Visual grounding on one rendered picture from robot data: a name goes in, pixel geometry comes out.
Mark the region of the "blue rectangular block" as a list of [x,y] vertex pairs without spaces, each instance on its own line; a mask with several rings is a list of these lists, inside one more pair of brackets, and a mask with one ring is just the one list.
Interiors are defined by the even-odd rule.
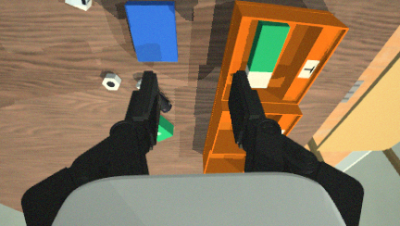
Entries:
[[178,62],[174,1],[127,1],[138,62]]

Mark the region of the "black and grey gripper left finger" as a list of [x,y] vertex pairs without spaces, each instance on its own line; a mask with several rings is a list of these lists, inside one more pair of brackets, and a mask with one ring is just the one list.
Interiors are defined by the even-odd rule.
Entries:
[[25,192],[21,206],[26,225],[52,226],[66,198],[87,182],[149,175],[145,154],[156,145],[160,111],[156,73],[144,71],[139,93],[132,91],[125,119],[111,127],[109,136],[78,156],[71,167],[61,169]]

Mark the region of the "white hex nut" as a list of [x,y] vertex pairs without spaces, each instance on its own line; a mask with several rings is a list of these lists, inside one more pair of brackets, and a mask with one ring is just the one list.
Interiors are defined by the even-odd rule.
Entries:
[[108,73],[102,84],[104,84],[108,90],[118,90],[120,82],[121,79],[117,74]]

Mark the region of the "black aa battery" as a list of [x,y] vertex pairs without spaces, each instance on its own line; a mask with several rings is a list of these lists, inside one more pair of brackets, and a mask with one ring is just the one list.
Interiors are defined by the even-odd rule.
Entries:
[[[136,87],[138,89],[140,87],[141,80],[142,79],[140,79],[136,84]],[[161,98],[161,111],[163,111],[164,113],[169,112],[172,108],[172,104],[164,97],[164,95],[162,93],[160,93],[160,98]]]

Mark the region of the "white pencil sharpener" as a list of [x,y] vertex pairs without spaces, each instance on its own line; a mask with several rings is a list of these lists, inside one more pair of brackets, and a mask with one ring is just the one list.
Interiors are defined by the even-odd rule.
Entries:
[[66,0],[66,3],[87,10],[92,5],[92,0]]

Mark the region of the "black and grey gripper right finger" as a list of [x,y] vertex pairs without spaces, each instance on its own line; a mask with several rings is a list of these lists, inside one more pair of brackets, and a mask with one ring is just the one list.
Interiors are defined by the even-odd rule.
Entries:
[[282,134],[281,125],[266,118],[245,70],[233,73],[228,106],[234,141],[246,152],[244,172],[287,172],[311,179],[327,191],[346,226],[359,225],[364,198],[361,183],[319,162],[311,151]]

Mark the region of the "orange open-top bin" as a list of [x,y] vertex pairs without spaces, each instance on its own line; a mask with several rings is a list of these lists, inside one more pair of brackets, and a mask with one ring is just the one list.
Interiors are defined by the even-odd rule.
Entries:
[[234,141],[228,100],[233,73],[246,68],[258,20],[291,27],[268,87],[252,88],[267,119],[277,121],[285,136],[303,116],[298,104],[349,30],[330,11],[235,0],[206,134],[204,173],[244,172],[246,152]]

